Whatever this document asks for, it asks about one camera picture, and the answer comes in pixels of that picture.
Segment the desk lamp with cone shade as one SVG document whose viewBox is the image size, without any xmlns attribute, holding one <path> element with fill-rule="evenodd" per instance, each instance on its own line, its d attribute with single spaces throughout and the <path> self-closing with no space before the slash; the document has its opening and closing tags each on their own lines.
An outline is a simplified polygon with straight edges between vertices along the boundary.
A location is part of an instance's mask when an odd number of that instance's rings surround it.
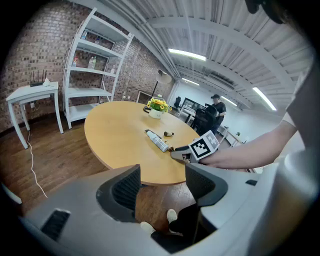
<svg viewBox="0 0 320 256">
<path fill-rule="evenodd" d="M 155 87 L 153 89 L 153 92 L 151 94 L 151 96 L 153 97 L 154 93 L 155 93 L 155 90 L 158 86 L 158 83 L 161 83 L 161 84 L 168 84 L 170 83 L 172 80 L 171 76 L 168 75 L 167 73 L 163 72 L 162 70 L 158 70 L 157 72 L 157 75 L 156 75 L 156 84 L 155 84 Z"/>
</svg>

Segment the person's white shoe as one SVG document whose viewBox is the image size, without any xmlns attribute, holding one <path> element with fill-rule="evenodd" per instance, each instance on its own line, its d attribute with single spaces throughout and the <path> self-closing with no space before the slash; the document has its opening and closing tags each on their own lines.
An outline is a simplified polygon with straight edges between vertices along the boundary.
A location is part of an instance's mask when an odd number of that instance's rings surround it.
<svg viewBox="0 0 320 256">
<path fill-rule="evenodd" d="M 174 209 L 169 209 L 166 216 L 169 224 L 178 219 L 178 215 Z"/>
<path fill-rule="evenodd" d="M 156 231 L 154 227 L 146 221 L 141 222 L 140 227 L 150 236 Z"/>
</svg>

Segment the black monitor screen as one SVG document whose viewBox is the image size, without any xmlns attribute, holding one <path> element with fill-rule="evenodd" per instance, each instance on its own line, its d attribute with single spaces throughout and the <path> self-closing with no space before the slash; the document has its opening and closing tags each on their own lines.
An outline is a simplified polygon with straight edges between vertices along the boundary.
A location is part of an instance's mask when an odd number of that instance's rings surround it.
<svg viewBox="0 0 320 256">
<path fill-rule="evenodd" d="M 193 109 L 196 111 L 197 109 L 204 109 L 205 107 L 189 98 L 185 98 L 182 104 L 183 107 Z"/>
</svg>

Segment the person's black trousers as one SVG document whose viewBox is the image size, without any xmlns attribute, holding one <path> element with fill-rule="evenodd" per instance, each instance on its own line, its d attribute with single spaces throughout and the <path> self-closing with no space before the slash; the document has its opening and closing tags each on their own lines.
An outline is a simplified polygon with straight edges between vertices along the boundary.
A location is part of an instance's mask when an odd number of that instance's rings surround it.
<svg viewBox="0 0 320 256">
<path fill-rule="evenodd" d="M 155 231 L 150 237 L 170 254 L 182 251 L 211 235 L 199 221 L 199 208 L 192 204 L 177 213 L 177 220 L 168 223 L 168 232 Z"/>
</svg>

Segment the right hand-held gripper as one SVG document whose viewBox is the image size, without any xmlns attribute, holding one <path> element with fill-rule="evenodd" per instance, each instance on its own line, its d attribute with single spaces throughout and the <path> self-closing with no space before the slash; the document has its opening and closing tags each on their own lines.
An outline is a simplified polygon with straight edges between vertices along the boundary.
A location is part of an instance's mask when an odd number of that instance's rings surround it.
<svg viewBox="0 0 320 256">
<path fill-rule="evenodd" d="M 198 163 L 201 159 L 212 155 L 220 143 L 211 130 L 193 140 L 186 146 L 176 147 L 170 153 L 172 159 L 183 164 Z"/>
</svg>

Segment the sunflowers in white pot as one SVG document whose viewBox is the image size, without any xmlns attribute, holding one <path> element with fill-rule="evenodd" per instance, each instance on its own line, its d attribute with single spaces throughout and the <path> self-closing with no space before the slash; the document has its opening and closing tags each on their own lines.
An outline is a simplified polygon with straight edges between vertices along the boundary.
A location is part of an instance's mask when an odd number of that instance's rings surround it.
<svg viewBox="0 0 320 256">
<path fill-rule="evenodd" d="M 157 98 L 151 98 L 146 107 L 149 109 L 149 116 L 154 119 L 161 119 L 164 113 L 168 113 L 172 110 L 165 100 Z"/>
</svg>

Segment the dark grey tube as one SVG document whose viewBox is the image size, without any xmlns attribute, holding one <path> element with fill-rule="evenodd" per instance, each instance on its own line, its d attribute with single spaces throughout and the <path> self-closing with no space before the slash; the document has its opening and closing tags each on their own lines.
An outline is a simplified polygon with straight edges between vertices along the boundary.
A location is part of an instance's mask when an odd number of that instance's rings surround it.
<svg viewBox="0 0 320 256">
<path fill-rule="evenodd" d="M 148 134 L 148 133 L 152 133 L 152 134 L 154 134 L 155 136 L 157 136 L 158 138 L 162 139 L 162 137 L 161 137 L 160 135 L 156 134 L 156 133 L 153 132 L 152 130 L 145 129 L 144 131 L 145 131 L 147 134 Z"/>
</svg>

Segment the white desk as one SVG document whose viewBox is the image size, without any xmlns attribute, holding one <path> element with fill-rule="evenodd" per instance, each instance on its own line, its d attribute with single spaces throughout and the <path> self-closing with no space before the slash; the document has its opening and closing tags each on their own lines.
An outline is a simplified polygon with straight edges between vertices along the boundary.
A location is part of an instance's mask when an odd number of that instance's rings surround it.
<svg viewBox="0 0 320 256">
<path fill-rule="evenodd" d="M 240 132 L 231 132 L 227 126 L 220 126 L 217 130 L 217 133 L 222 136 L 219 143 L 222 141 L 227 141 L 230 144 L 231 148 L 234 148 L 238 145 L 243 145 L 249 141 L 247 136 L 243 136 Z"/>
<path fill-rule="evenodd" d="M 178 112 L 178 117 L 180 116 L 186 116 L 184 122 L 188 124 L 194 121 L 196 117 L 196 111 L 188 106 L 182 105 Z"/>
</svg>

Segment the ceiling air conditioner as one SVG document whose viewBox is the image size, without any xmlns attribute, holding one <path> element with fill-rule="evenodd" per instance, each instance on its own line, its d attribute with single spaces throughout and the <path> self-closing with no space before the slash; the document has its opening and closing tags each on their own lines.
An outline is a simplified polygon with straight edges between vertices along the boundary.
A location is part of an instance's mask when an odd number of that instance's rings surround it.
<svg viewBox="0 0 320 256">
<path fill-rule="evenodd" d="M 227 86 L 228 88 L 230 88 L 231 90 L 234 90 L 235 87 L 233 86 L 232 83 L 220 78 L 219 76 L 216 76 L 214 74 L 209 74 L 208 77 L 212 78 L 212 79 L 215 79 L 217 81 L 219 81 L 220 83 L 224 84 L 225 86 Z"/>
</svg>

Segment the white side table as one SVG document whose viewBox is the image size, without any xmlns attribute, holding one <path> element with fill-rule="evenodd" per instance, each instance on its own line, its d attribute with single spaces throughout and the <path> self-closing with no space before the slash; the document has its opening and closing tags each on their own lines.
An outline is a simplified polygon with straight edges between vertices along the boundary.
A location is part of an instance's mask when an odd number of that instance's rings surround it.
<svg viewBox="0 0 320 256">
<path fill-rule="evenodd" d="M 29 126 L 29 123 L 28 123 L 28 120 L 26 117 L 24 105 L 27 103 L 50 98 L 51 96 L 53 96 L 57 124 L 58 124 L 60 133 L 63 134 L 64 130 L 62 127 L 62 122 L 61 122 L 61 117 L 60 117 L 58 90 L 59 90 L 58 82 L 51 81 L 48 83 L 48 86 L 39 85 L 39 86 L 31 87 L 29 85 L 29 86 L 19 87 L 17 90 L 15 90 L 13 93 L 11 93 L 6 98 L 6 102 L 8 104 L 8 110 L 9 110 L 9 115 L 10 115 L 12 124 L 14 126 L 14 129 L 16 131 L 16 134 L 17 134 L 20 142 L 22 143 L 22 145 L 25 149 L 28 148 L 28 145 L 27 145 L 27 142 L 21 132 L 18 121 L 16 119 L 13 104 L 15 104 L 15 103 L 19 104 L 20 110 L 22 113 L 22 119 L 24 121 L 25 127 L 26 127 L 27 131 L 30 131 L 30 126 Z"/>
</svg>

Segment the white shelving unit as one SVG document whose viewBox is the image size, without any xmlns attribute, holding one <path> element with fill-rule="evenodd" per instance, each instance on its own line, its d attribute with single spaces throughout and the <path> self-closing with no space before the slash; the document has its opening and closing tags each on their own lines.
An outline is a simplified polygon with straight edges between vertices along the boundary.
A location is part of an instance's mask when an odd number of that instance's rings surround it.
<svg viewBox="0 0 320 256">
<path fill-rule="evenodd" d="M 63 113 L 68 127 L 83 120 L 103 102 L 114 99 L 118 78 L 126 53 L 134 38 L 101 18 L 94 7 L 81 22 L 70 45 L 63 74 Z M 96 56 L 95 69 L 89 69 L 91 57 Z M 77 57 L 76 67 L 72 67 Z"/>
</svg>

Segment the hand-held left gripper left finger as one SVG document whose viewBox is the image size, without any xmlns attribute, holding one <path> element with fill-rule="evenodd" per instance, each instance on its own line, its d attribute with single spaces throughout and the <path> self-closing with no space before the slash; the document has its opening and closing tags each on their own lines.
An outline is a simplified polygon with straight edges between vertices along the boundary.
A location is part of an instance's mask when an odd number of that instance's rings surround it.
<svg viewBox="0 0 320 256">
<path fill-rule="evenodd" d="M 139 164 L 68 182 L 21 218 L 53 256 L 166 256 L 136 221 Z"/>
</svg>

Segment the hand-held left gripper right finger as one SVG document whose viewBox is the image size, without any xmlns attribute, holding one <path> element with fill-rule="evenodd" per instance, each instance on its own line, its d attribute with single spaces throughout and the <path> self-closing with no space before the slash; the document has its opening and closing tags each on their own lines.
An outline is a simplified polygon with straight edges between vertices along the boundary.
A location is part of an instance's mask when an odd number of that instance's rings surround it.
<svg viewBox="0 0 320 256">
<path fill-rule="evenodd" d="M 200 164 L 185 167 L 186 184 L 208 235 L 189 247 L 200 256 L 266 256 L 285 240 L 279 223 L 279 164 L 261 174 Z"/>
</svg>

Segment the white tube bottle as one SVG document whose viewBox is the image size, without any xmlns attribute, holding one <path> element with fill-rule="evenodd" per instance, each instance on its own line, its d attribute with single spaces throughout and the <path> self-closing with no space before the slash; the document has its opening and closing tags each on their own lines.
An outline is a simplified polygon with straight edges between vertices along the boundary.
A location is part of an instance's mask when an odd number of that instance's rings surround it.
<svg viewBox="0 0 320 256">
<path fill-rule="evenodd" d="M 158 138 L 151 132 L 148 132 L 147 136 L 162 152 L 166 152 L 168 150 L 169 146 L 164 141 L 162 141 L 162 139 Z"/>
</svg>

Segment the person's right forearm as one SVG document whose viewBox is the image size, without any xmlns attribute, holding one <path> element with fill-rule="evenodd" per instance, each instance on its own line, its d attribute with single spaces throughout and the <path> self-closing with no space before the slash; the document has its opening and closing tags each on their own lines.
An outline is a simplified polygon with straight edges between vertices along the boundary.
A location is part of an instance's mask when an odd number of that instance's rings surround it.
<svg viewBox="0 0 320 256">
<path fill-rule="evenodd" d="M 272 131 L 240 146 L 217 150 L 202 158 L 199 163 L 226 170 L 263 167 L 272 164 L 279 157 L 296 132 L 295 126 L 282 120 Z"/>
</svg>

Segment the black router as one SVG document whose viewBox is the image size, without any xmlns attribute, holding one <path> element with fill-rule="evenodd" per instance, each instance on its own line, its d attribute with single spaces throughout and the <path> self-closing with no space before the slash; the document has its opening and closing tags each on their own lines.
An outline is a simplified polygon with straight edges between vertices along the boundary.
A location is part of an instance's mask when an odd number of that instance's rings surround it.
<svg viewBox="0 0 320 256">
<path fill-rule="evenodd" d="M 42 86 L 47 78 L 47 71 L 45 69 L 42 70 L 41 76 L 39 70 L 37 70 L 36 74 L 37 76 L 35 76 L 34 70 L 30 74 L 30 87 Z"/>
</svg>

